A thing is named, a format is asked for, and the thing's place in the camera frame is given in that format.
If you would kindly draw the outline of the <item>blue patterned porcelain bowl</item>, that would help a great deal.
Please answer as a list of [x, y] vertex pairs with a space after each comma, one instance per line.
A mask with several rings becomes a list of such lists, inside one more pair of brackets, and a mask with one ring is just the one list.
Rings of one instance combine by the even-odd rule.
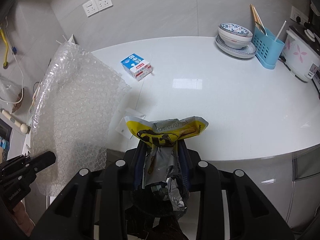
[[220, 23], [218, 32], [224, 43], [233, 49], [248, 46], [253, 37], [250, 30], [234, 23]]

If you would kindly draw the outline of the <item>white wall socket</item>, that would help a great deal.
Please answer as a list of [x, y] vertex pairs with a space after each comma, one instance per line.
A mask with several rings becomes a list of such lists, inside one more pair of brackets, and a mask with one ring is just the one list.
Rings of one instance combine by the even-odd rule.
[[308, 22], [308, 17], [294, 6], [291, 7], [290, 19], [301, 25]]
[[84, 3], [82, 5], [82, 7], [83, 7], [87, 17], [90, 17], [90, 16], [96, 14], [97, 12], [99, 12], [99, 9], [97, 7], [95, 0], [87, 1], [86, 3]]
[[95, 0], [95, 3], [99, 11], [103, 11], [113, 6], [113, 3], [111, 0]]

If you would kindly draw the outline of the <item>clear bubble wrap sheet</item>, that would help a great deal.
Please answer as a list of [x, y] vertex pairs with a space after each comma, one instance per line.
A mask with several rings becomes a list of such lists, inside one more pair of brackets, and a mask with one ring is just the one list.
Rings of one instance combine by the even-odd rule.
[[72, 42], [59, 46], [40, 85], [31, 127], [31, 155], [56, 156], [37, 175], [42, 194], [57, 196], [82, 168], [105, 168], [109, 126], [129, 90], [92, 53]]

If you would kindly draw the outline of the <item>white floral rice cooker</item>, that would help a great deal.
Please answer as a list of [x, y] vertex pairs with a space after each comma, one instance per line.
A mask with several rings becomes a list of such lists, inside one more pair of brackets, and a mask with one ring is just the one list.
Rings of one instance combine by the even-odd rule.
[[303, 82], [312, 80], [319, 70], [319, 40], [310, 30], [291, 25], [281, 55], [290, 72]]

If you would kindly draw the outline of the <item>white wall socket far right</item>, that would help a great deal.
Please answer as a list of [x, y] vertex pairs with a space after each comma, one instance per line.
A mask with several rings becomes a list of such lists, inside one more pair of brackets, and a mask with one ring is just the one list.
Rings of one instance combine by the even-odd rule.
[[301, 25], [308, 22], [308, 17], [294, 6], [291, 7], [290, 19]]

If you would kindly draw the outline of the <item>white wall socket left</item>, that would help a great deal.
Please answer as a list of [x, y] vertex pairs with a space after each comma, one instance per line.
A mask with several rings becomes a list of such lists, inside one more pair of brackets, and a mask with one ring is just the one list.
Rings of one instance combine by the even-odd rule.
[[90, 16], [96, 14], [97, 12], [99, 12], [99, 9], [97, 7], [95, 0], [87, 1], [86, 3], [84, 3], [82, 5], [82, 7], [83, 7], [87, 17], [90, 17]]

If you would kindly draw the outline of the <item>blue plastic utensil holder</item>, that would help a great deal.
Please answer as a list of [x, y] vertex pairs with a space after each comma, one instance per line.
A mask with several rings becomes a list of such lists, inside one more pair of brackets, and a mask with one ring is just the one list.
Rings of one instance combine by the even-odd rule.
[[261, 65], [266, 69], [274, 69], [285, 44], [280, 39], [275, 40], [276, 36], [267, 28], [265, 30], [266, 34], [255, 27], [252, 43], [257, 49], [256, 57]]

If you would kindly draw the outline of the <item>yellow snack bag wrapper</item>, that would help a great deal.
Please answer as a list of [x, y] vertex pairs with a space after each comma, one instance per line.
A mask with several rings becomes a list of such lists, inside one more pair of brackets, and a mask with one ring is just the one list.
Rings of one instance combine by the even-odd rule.
[[190, 187], [190, 161], [184, 141], [200, 135], [208, 122], [199, 116], [153, 122], [126, 116], [125, 122], [139, 140], [135, 189], [148, 189], [161, 200], [170, 201], [175, 215], [182, 217], [187, 211]]

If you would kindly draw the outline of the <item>white straw in holder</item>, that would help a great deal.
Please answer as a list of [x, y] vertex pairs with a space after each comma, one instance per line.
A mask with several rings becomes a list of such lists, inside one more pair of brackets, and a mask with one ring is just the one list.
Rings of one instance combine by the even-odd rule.
[[276, 41], [277, 41], [277, 39], [279, 38], [279, 36], [280, 36], [281, 32], [283, 31], [283, 29], [284, 29], [284, 27], [285, 27], [286, 23], [287, 23], [287, 21], [285, 20], [285, 21], [284, 21], [284, 23], [282, 24], [282, 26], [281, 26], [280, 30], [278, 31], [277, 35], [276, 35], [276, 36], [275, 36], [275, 38], [274, 38], [274, 41], [275, 41], [275, 42], [276, 42]]

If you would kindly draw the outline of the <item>wooden chopsticks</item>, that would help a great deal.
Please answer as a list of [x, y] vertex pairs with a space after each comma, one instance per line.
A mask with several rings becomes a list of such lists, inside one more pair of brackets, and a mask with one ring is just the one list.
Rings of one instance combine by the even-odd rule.
[[264, 25], [262, 23], [262, 20], [260, 19], [255, 7], [253, 4], [250, 4], [250, 9], [251, 9], [251, 13], [252, 13], [252, 16], [253, 16], [253, 20], [254, 20], [254, 23], [255, 23], [255, 26], [264, 34], [264, 35], [267, 35], [267, 32], [264, 28]]

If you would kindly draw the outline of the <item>blue white milk carton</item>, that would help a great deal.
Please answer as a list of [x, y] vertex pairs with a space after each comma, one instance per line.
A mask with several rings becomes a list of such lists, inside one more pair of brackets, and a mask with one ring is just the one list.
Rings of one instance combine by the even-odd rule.
[[123, 59], [121, 65], [137, 81], [140, 81], [153, 71], [150, 62], [137, 54], [131, 54]]

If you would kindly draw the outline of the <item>blue rimmed porcelain plate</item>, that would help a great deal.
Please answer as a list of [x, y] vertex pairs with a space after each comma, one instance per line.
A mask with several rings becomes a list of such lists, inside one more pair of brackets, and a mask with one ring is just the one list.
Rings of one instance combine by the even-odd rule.
[[215, 38], [215, 42], [223, 52], [239, 59], [251, 59], [257, 53], [257, 49], [252, 42], [241, 49], [234, 49], [227, 46], [219, 35]]

